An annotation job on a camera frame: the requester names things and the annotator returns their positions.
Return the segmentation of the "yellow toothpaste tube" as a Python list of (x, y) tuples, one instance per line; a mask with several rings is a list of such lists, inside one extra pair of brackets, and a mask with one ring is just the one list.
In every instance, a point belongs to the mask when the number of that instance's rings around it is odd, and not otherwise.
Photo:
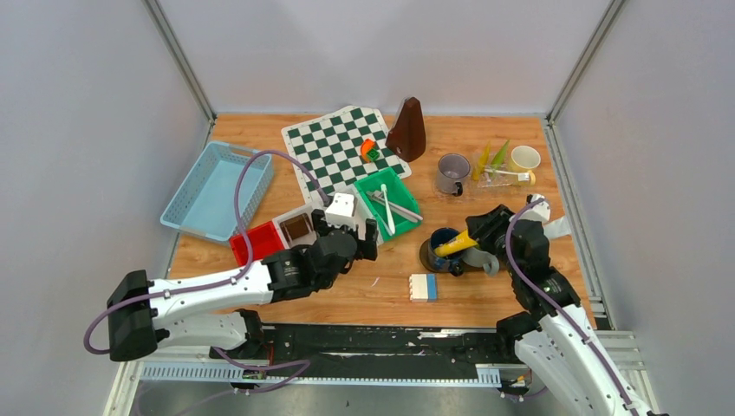
[(468, 230), (464, 230), (448, 242), (439, 245), (433, 250), (433, 253), (438, 257), (449, 257), (462, 250), (476, 246), (478, 246), (478, 242), (472, 238)]
[(490, 141), (488, 141), (488, 142), (486, 143), (486, 145), (485, 145), (484, 149), (482, 150), (482, 152), (481, 152), (481, 153), (479, 154), (479, 156), (478, 156), (478, 157), (476, 158), (476, 160), (475, 160), (475, 162), (474, 162), (474, 165), (473, 165), (473, 168), (472, 168), (472, 172), (473, 172), (473, 170), (474, 170), (474, 169), (475, 169), (476, 167), (485, 167), (485, 166), (486, 166), (486, 164), (487, 164), (487, 161), (488, 161), (488, 159), (489, 159), (489, 156), (490, 156), (490, 152), (491, 152), (491, 142), (490, 142)]

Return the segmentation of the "grey mug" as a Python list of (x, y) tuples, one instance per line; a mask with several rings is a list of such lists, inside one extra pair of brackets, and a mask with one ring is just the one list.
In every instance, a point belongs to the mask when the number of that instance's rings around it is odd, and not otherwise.
[(481, 269), (487, 276), (495, 276), (500, 271), (498, 258), (488, 251), (471, 247), (465, 250), (463, 262), (473, 268)]

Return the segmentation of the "dark blue mug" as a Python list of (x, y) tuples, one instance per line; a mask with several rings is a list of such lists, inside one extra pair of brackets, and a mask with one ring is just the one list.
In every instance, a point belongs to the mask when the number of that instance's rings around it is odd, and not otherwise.
[(461, 276), (464, 273), (462, 262), (464, 249), (459, 246), (459, 239), (466, 234), (467, 231), (447, 227), (434, 231), (427, 240), (427, 248), (424, 249), (427, 268), (433, 272)]

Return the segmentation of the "white toothbrush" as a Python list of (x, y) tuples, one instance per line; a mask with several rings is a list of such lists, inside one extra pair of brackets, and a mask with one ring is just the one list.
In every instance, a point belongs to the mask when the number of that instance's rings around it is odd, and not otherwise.
[(485, 169), (484, 175), (491, 182), (500, 182), (501, 184), (518, 184), (518, 185), (534, 185), (537, 182), (535, 173), (528, 172), (510, 172), (503, 170)]
[(394, 223), (394, 216), (391, 211), (391, 205), (390, 201), (387, 196), (387, 185), (385, 183), (381, 184), (381, 195), (382, 199), (386, 208), (386, 216), (387, 216), (387, 229), (388, 233), (393, 236), (395, 234), (395, 223)]

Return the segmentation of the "purple mug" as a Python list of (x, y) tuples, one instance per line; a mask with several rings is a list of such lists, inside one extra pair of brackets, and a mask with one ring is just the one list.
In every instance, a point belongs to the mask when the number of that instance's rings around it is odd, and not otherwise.
[(464, 175), (470, 176), (472, 167), (465, 156), (458, 153), (447, 153), (439, 159), (438, 172), (439, 171), (444, 172), (447, 176), (458, 178)]

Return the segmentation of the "grey toothbrush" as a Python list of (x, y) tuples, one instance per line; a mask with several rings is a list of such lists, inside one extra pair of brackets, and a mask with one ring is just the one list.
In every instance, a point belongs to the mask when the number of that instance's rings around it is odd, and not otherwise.
[(398, 216), (410, 222), (418, 223), (423, 220), (423, 217), (420, 216), (420, 214), (410, 211), (403, 206), (390, 202), (389, 200), (385, 199), (380, 192), (369, 192), (367, 194), (367, 197), (374, 202), (383, 204), (386, 208), (390, 210), (390, 212), (397, 214)]

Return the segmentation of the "cream mug yellow handle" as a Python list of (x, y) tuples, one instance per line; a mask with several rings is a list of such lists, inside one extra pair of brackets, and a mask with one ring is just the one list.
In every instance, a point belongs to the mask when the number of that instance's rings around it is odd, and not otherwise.
[(512, 172), (533, 172), (541, 164), (540, 153), (531, 146), (516, 146), (511, 150), (509, 168)]

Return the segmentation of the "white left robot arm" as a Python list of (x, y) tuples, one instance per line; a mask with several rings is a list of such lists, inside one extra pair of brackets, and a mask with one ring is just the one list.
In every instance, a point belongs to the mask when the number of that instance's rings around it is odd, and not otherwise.
[(356, 260), (376, 260), (377, 222), (333, 226), (322, 210), (311, 214), (317, 237), (277, 251), (249, 267), (181, 280), (127, 273), (107, 299), (111, 361), (135, 361), (160, 348), (209, 346), (259, 356), (265, 334), (250, 305), (308, 297), (329, 289)]

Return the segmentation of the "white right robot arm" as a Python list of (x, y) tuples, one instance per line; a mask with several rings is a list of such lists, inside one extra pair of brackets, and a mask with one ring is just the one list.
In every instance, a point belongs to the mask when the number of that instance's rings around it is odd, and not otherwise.
[(523, 308), (498, 321), (498, 356), (529, 367), (570, 415), (653, 415), (601, 344), (579, 295), (552, 265), (541, 222), (499, 205), (465, 223), (479, 249), (507, 268)]

